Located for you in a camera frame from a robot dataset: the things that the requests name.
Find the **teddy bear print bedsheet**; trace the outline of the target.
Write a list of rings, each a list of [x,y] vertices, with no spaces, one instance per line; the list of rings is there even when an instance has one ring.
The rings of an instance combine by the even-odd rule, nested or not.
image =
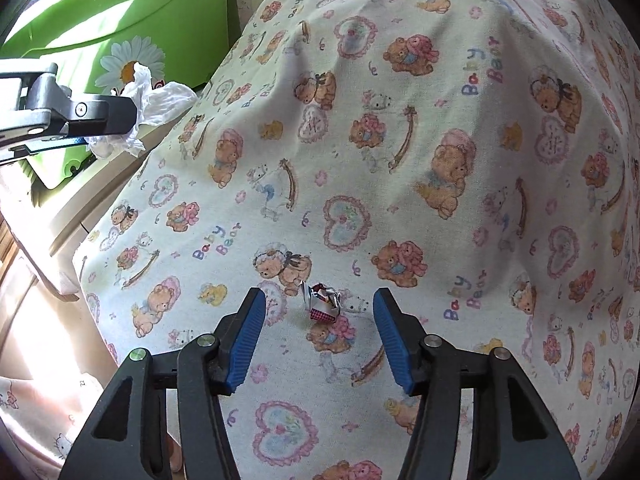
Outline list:
[[[265,293],[222,404],[243,478],[398,475],[419,404],[381,287],[508,348],[601,478],[639,378],[638,46],[608,0],[264,0],[75,264],[117,359]],[[337,290],[335,323],[303,283]]]

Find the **cream white cabinet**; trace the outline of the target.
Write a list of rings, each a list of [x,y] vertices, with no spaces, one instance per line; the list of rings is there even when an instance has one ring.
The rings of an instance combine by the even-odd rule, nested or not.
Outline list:
[[[48,193],[41,205],[32,202],[32,182],[16,162],[1,168],[3,219],[32,272],[56,299],[79,299],[74,253],[174,125],[175,122],[168,122],[158,127],[142,126],[141,155],[122,152],[99,159],[70,178],[60,190]]]

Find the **foil candy wrapper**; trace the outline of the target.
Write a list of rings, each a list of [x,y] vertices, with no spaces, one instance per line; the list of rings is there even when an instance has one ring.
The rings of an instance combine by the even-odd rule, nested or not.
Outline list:
[[[323,283],[300,285],[303,303],[311,321],[333,324],[341,314],[341,298],[337,290]]]

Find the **green plastic La Mamma tub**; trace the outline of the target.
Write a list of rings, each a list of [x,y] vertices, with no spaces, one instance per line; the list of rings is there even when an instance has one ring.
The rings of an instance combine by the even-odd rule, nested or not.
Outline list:
[[[153,88],[175,81],[193,91],[230,48],[230,0],[39,0],[1,40],[2,62],[58,64],[70,99],[118,96],[134,63]]]

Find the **white tissue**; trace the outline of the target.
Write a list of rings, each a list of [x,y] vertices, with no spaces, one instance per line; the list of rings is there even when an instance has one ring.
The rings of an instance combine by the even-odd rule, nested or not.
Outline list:
[[[145,151],[139,139],[142,126],[157,128],[167,125],[181,117],[198,100],[190,87],[175,81],[153,88],[149,67],[138,62],[134,63],[134,80],[126,84],[118,97],[128,98],[134,103],[137,118],[123,134],[86,138],[88,148],[96,158],[109,158],[120,153],[139,156]]]

